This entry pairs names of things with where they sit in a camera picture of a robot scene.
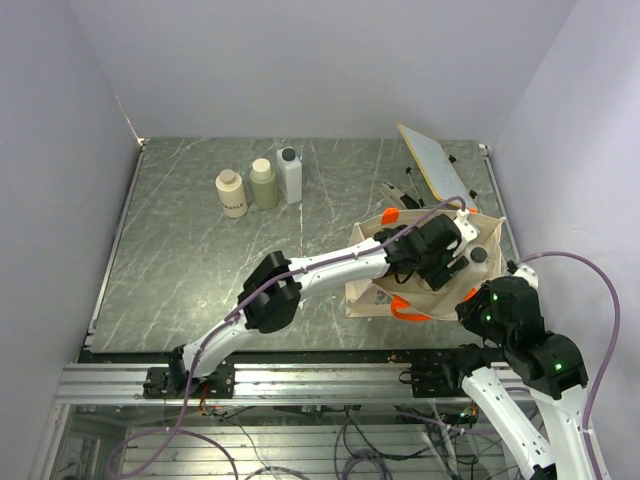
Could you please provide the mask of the white bottle grey cap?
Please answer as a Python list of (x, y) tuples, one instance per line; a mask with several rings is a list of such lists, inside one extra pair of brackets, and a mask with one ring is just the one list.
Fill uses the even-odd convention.
[(481, 245), (469, 244), (463, 254), (467, 260), (467, 265), (462, 270), (465, 278), (479, 283), (485, 281), (492, 267), (488, 251)]
[(302, 200), (302, 162), (296, 151), (285, 147), (277, 151), (280, 190), (287, 204), (296, 204)]

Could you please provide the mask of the beige canvas tote bag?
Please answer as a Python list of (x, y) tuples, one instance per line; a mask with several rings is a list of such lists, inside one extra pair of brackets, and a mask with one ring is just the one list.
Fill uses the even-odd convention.
[(346, 315), (349, 317), (392, 316), (406, 322), (421, 323), (429, 320), (457, 320), (455, 307), (468, 300), (487, 280), (503, 274), (504, 257), (500, 245), (503, 217), (494, 218), (473, 209), (469, 221), (479, 231), (478, 238), (466, 248), (469, 258), (473, 248), (481, 247), (487, 253), (482, 262), (471, 260), (439, 291), (432, 290), (425, 280), (414, 274), (377, 280), (357, 280), (345, 285)]

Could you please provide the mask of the beige cap bottle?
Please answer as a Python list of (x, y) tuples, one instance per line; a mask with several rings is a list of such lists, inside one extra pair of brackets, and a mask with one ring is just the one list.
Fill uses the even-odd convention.
[(250, 179), (255, 204), (262, 210), (274, 208), (278, 202), (278, 186), (270, 161), (265, 158), (254, 160)]

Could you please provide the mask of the beige round lid bottle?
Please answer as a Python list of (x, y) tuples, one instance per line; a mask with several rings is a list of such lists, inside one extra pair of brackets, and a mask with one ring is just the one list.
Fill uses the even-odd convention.
[(230, 218), (239, 218), (248, 210), (243, 179), (239, 173), (222, 170), (216, 178), (216, 188), (224, 213)]

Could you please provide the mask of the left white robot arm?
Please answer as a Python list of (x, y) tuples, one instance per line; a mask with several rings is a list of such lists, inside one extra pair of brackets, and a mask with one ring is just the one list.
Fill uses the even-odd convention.
[(429, 211), (410, 225), (384, 225), (372, 237), (314, 257), (267, 255), (243, 284), (232, 310), (200, 339), (175, 348), (168, 384), (192, 397), (230, 354), (258, 335), (286, 328), (301, 301), (341, 284), (417, 276), (441, 289), (468, 261), (464, 250), (479, 237), (469, 211)]

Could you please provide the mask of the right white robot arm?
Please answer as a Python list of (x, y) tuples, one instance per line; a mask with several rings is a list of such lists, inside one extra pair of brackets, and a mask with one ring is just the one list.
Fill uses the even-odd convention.
[(509, 449), (526, 479), (606, 479), (587, 418), (588, 375), (577, 345), (546, 329), (536, 286), (521, 276), (485, 282), (456, 307), (459, 323), (494, 343), (522, 380), (544, 422), (541, 434), (492, 367), (489, 349), (463, 345), (440, 373), (450, 394), (467, 394)]

